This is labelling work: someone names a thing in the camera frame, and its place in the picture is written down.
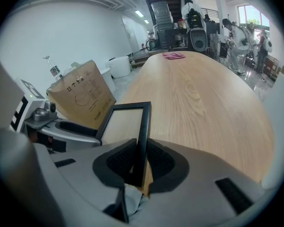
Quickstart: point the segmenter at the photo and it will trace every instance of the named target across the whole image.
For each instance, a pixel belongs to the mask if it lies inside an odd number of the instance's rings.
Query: glass bottle
[[[63,76],[58,66],[56,66],[54,61],[49,56],[43,57],[43,59],[47,60],[51,74],[53,75],[53,77],[55,77],[56,81],[58,81]]]

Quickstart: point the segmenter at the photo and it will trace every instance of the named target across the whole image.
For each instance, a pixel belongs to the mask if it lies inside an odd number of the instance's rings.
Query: white pillar
[[[226,28],[222,28],[223,23],[222,20],[224,18],[228,18],[228,11],[225,0],[216,0],[217,8],[219,12],[219,20],[220,20],[220,34],[229,36],[229,31]]]

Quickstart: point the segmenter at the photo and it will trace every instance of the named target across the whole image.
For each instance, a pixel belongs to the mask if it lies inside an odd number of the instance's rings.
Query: black vent
[[[151,165],[153,180],[169,173],[175,167],[175,160],[165,151],[147,142],[147,158]]]
[[[69,159],[65,159],[65,160],[62,160],[62,161],[57,161],[57,162],[55,162],[55,165],[56,165],[57,168],[59,168],[61,166],[67,166],[67,165],[74,163],[74,162],[76,162],[74,159],[69,158]]]
[[[127,179],[134,164],[135,151],[136,143],[133,142],[128,147],[120,150],[107,159],[106,164],[108,168],[123,179]]]
[[[229,178],[218,180],[215,183],[237,214],[242,213],[253,204]]]

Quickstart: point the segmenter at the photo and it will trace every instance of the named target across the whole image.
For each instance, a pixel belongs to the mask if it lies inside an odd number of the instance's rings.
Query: ceiling light
[[[138,14],[140,17],[144,17],[143,14],[139,10],[135,11],[135,13]]]

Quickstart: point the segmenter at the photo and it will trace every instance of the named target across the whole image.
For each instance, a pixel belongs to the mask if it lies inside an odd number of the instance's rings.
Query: railing
[[[212,10],[212,9],[205,9],[205,8],[201,8],[203,15],[208,14],[209,18],[219,22],[219,12],[216,10]]]

